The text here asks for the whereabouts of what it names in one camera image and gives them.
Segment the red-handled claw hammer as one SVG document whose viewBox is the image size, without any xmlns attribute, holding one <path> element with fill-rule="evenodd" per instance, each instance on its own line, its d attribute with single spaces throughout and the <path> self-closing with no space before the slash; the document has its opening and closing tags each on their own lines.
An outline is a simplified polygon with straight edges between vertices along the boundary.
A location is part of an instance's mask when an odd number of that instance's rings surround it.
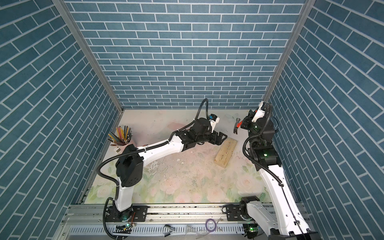
<svg viewBox="0 0 384 240">
<path fill-rule="evenodd" d="M 234 134 L 238 134 L 238 129 L 241 127 L 241 125 L 242 125 L 242 120 L 240 119 L 240 118 L 236 118 L 236 122 L 235 122 L 235 125 L 234 125 L 234 130 L 233 130 L 233 132 L 234 132 Z"/>
</svg>

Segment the wooden block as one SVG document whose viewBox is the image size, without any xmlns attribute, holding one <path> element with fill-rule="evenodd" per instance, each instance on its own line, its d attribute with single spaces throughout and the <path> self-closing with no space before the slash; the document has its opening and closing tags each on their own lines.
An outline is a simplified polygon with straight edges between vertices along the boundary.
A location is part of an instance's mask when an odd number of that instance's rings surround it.
<svg viewBox="0 0 384 240">
<path fill-rule="evenodd" d="M 221 145 L 221 148 L 218 152 L 218 154 L 216 155 L 215 159 L 214 159 L 214 163 L 217 165 L 217 166 L 220 166 L 222 168 L 226 168 L 234 150 L 235 150 L 235 147 L 237 145 L 237 142 L 236 140 L 232 139 L 232 138 L 227 138 Z"/>
</svg>

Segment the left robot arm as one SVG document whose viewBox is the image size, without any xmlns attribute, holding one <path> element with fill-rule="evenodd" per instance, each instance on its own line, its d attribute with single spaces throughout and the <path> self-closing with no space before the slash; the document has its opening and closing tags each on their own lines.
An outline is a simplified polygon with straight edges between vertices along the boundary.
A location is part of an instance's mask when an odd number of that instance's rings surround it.
<svg viewBox="0 0 384 240">
<path fill-rule="evenodd" d="M 206 142 L 220 146 L 228 136 L 215 131 L 215 126 L 219 120 L 215 115 L 213 115 L 212 119 L 199 118 L 180 130 L 172 132 L 170 137 L 164 141 L 138 148 L 134 145 L 128 145 L 122 154 L 111 157 L 99 164 L 97 174 L 114 182 L 117 187 L 114 198 L 117 211 L 124 212 L 132 207 L 134 186 L 141 181 L 144 167 L 148 164 Z M 118 160 L 116 162 L 117 179 L 101 172 L 101 169 L 107 163 L 115 159 Z"/>
</svg>

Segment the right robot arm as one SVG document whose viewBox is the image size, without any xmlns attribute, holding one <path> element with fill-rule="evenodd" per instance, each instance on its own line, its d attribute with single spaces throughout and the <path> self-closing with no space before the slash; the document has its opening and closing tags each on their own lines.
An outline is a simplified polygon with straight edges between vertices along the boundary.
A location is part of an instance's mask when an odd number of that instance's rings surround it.
<svg viewBox="0 0 384 240">
<path fill-rule="evenodd" d="M 282 161 L 272 145 L 277 132 L 272 117 L 273 105 L 262 101 L 234 127 L 235 133 L 238 128 L 248 131 L 242 152 L 261 175 L 275 210 L 275 215 L 271 215 L 259 198 L 244 197 L 240 203 L 242 214 L 255 220 L 270 240 L 319 240 L 320 234 L 311 230 L 297 207 Z"/>
</svg>

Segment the pink pencil cup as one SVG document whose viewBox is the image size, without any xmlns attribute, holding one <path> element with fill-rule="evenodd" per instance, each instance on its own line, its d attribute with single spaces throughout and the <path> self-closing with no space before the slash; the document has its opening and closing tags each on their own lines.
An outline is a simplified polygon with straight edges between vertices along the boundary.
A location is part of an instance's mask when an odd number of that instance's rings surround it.
<svg viewBox="0 0 384 240">
<path fill-rule="evenodd" d="M 114 140 L 114 143 L 117 145 L 117 146 L 126 146 L 128 145 L 130 142 L 132 141 L 132 135 L 128 135 L 128 138 L 127 139 L 121 139 L 121 138 L 117 138 L 116 140 Z"/>
</svg>

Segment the black binder clip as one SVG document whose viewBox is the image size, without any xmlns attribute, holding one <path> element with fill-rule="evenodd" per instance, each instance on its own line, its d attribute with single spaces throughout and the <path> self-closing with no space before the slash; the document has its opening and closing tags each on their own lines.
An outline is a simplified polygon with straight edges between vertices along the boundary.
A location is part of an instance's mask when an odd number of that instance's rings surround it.
<svg viewBox="0 0 384 240">
<path fill-rule="evenodd" d="M 164 237 L 170 236 L 175 231 L 176 231 L 176 228 L 172 227 L 170 225 L 164 225 L 164 227 L 163 227 L 163 235 L 164 235 Z"/>
</svg>

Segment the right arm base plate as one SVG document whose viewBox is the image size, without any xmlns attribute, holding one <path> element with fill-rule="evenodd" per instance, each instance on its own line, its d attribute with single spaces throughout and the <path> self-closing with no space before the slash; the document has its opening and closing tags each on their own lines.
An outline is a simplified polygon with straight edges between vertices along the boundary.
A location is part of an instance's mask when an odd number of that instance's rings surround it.
<svg viewBox="0 0 384 240">
<path fill-rule="evenodd" d="M 254 219 L 248 215 L 246 209 L 240 205 L 227 204 L 224 205 L 221 210 L 222 213 L 226 215 L 227 221 L 229 222 L 254 221 Z"/>
</svg>

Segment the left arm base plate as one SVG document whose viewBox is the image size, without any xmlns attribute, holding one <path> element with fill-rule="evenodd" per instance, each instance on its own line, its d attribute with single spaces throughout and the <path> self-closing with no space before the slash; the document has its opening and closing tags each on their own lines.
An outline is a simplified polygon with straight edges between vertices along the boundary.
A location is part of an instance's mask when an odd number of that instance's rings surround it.
<svg viewBox="0 0 384 240">
<path fill-rule="evenodd" d="M 132 206 L 119 212 L 116 206 L 109 206 L 106 210 L 106 222 L 144 222 L 146 220 L 148 206 Z"/>
</svg>

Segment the aluminium mounting rail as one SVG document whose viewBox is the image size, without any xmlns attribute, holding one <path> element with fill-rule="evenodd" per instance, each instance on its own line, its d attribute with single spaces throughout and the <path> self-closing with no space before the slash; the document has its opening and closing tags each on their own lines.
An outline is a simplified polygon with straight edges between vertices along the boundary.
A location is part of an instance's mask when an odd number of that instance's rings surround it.
<svg viewBox="0 0 384 240">
<path fill-rule="evenodd" d="M 70 206 L 63 222 L 54 235 L 55 240 L 68 240 L 71 236 L 113 235 L 115 239 L 133 237 L 163 237 L 164 225 L 176 228 L 170 236 L 194 235 L 202 238 L 207 234 L 241 234 L 249 239 L 263 234 L 256 221 L 229 222 L 221 208 L 227 204 L 146 204 L 144 222 L 106 222 L 103 205 Z M 263 204 L 271 215 L 275 215 L 271 203 Z M 297 206 L 307 221 L 302 205 Z"/>
</svg>

